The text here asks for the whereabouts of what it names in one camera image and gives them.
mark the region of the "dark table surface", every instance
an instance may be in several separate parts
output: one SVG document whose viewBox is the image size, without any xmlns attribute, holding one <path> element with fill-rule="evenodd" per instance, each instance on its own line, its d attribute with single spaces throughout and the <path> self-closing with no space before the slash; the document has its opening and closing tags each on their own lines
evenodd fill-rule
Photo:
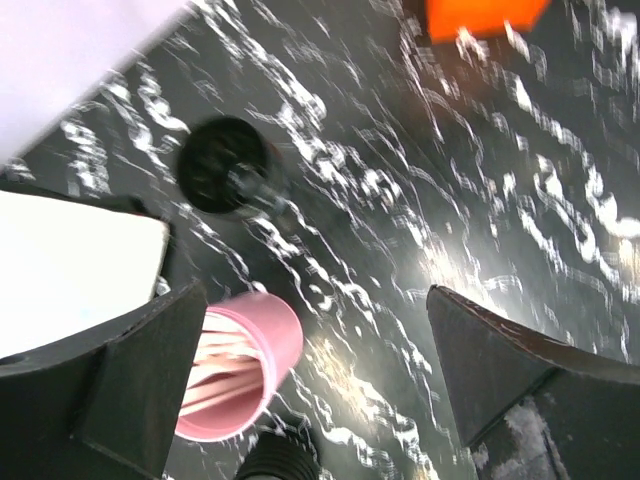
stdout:
<svg viewBox="0 0 640 480">
<path fill-rule="evenodd" d="M 633 15 L 567 0 L 530 34 L 431 47 L 424 7 L 399 0 L 197 4 L 5 172 L 141 197 L 174 229 L 161 290 L 195 275 L 211 302 L 266 289 L 299 314 L 303 358 L 259 426 L 176 438 L 167 479 L 230 479 L 260 429 L 296 419 L 325 480 L 474 478 L 427 319 L 434 283 L 639 361 Z M 179 193 L 179 146 L 216 114 L 282 152 L 287 222 L 223 221 Z"/>
</svg>

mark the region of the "white notebook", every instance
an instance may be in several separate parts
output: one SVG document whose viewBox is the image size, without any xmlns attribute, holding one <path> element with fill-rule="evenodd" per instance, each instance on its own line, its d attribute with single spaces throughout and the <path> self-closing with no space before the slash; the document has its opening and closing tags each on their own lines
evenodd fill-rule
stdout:
<svg viewBox="0 0 640 480">
<path fill-rule="evenodd" d="M 0 191 L 0 358 L 147 303 L 168 238 L 158 220 Z"/>
</svg>

